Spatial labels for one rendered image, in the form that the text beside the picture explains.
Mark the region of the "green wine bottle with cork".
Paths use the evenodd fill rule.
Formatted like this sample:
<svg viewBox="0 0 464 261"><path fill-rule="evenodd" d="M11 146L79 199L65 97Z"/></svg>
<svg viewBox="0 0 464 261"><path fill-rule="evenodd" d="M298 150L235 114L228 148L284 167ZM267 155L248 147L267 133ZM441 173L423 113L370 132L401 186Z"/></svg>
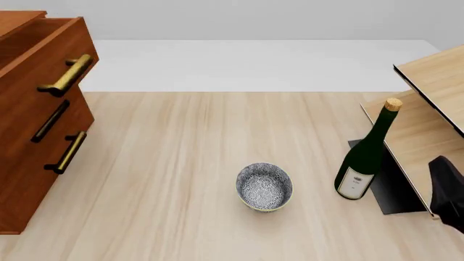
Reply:
<svg viewBox="0 0 464 261"><path fill-rule="evenodd" d="M334 180L336 192L345 199L361 199L380 171L384 139L401 107L399 99L387 99L370 132L345 156Z"/></svg>

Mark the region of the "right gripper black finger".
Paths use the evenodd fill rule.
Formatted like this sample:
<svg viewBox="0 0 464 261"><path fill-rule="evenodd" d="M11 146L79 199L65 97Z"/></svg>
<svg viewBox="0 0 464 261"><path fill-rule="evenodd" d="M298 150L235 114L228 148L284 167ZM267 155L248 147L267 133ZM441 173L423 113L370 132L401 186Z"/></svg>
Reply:
<svg viewBox="0 0 464 261"><path fill-rule="evenodd" d="M431 209L450 205L456 210L464 210L464 176L445 156L438 156L428 163L432 199Z"/></svg>

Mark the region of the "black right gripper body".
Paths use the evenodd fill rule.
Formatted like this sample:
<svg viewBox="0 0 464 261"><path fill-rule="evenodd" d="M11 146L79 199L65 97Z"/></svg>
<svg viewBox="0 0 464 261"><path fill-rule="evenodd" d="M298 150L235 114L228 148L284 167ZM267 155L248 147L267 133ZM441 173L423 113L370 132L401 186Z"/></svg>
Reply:
<svg viewBox="0 0 464 261"><path fill-rule="evenodd" d="M442 202L431 204L431 210L445 225L464 234L464 202Z"/></svg>

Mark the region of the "blue patterned bowl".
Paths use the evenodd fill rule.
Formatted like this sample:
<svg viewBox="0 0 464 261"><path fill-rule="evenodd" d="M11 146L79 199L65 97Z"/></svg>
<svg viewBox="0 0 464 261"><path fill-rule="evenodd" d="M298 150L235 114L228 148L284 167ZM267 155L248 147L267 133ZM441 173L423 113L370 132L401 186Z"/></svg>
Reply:
<svg viewBox="0 0 464 261"><path fill-rule="evenodd" d="M247 165L236 177L240 200L258 212L275 212L286 206L294 187L290 176L280 167L268 162Z"/></svg>

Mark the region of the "wooden cabinet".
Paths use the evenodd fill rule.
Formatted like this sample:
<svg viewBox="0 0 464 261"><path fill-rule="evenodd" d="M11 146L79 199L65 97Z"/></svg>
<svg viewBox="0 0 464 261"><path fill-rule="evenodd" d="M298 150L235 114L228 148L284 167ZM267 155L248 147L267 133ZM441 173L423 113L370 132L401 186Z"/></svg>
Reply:
<svg viewBox="0 0 464 261"><path fill-rule="evenodd" d="M0 41L16 35L35 21L48 18L43 10L0 10ZM59 176L54 171L44 170L44 165L59 161L70 145L65 136L88 132L94 122L79 84L72 86L63 97L62 101L67 99L70 106L37 143L35 154L23 160L15 171L0 175L0 234L20 234L25 230Z"/></svg>

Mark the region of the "pale wooden rack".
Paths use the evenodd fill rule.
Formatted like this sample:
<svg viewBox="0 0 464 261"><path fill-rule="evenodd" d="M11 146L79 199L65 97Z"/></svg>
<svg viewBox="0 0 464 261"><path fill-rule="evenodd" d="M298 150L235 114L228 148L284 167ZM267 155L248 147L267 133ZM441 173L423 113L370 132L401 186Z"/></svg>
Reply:
<svg viewBox="0 0 464 261"><path fill-rule="evenodd" d="M371 188L385 215L431 211L429 162L447 158L464 175L464 45L393 66L409 85L385 138L384 162Z"/></svg>

